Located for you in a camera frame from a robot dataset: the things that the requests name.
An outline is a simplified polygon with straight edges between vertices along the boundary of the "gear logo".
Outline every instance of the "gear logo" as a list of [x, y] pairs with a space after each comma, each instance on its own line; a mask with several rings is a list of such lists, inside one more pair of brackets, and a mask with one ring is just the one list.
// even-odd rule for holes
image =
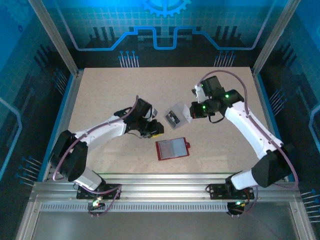
[[19, 25], [28, 19], [30, 12], [28, 0], [0, 0], [0, 7], [5, 7]]
[[157, 17], [162, 15], [171, 17], [174, 14], [180, 14], [180, 10], [185, 10], [187, 4], [191, 4], [191, 0], [143, 0], [142, 5], [145, 10], [149, 10], [150, 14], [156, 14]]

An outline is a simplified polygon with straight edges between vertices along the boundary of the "enclosure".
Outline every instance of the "enclosure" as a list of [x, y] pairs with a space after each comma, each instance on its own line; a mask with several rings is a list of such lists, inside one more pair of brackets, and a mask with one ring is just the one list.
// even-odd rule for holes
[[[0, 239], [319, 237], [319, 1], [3, 0], [0, 13]], [[250, 110], [296, 150], [299, 189], [259, 188], [253, 216], [231, 220], [205, 191], [258, 162], [235, 125], [193, 119], [173, 130], [164, 118], [178, 102], [190, 107], [213, 70], [239, 76]], [[236, 78], [215, 75], [244, 96]], [[91, 219], [73, 183], [52, 180], [51, 151], [61, 132], [96, 126], [136, 95], [164, 134], [124, 134], [88, 154], [87, 167], [123, 185]], [[156, 142], [176, 138], [189, 156], [159, 161]]]

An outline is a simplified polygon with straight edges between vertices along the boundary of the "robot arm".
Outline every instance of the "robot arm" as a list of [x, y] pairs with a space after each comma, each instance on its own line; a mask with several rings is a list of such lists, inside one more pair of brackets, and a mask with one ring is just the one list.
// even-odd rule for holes
[[63, 160], [59, 172], [69, 182], [74, 182], [89, 190], [101, 192], [105, 181], [94, 171], [86, 167], [87, 155], [98, 145], [129, 131], [139, 131], [143, 138], [152, 138], [164, 133], [164, 127], [154, 119], [157, 110], [151, 104], [139, 98], [134, 109], [131, 107], [117, 111], [105, 122], [92, 128], [71, 133], [62, 132], [51, 152], [50, 162], [57, 167], [67, 149], [76, 142]]
[[[254, 149], [259, 161], [247, 171], [241, 171], [226, 179], [230, 193], [252, 186], [268, 187], [291, 173], [286, 160], [278, 149], [257, 129], [246, 113], [243, 97], [236, 91], [225, 92], [216, 76], [205, 79], [192, 92], [197, 102], [192, 102], [190, 114], [194, 119], [214, 116], [220, 112], [232, 122]], [[292, 145], [284, 146], [281, 140], [272, 135], [263, 124], [249, 111], [251, 118], [286, 154], [293, 151]]]

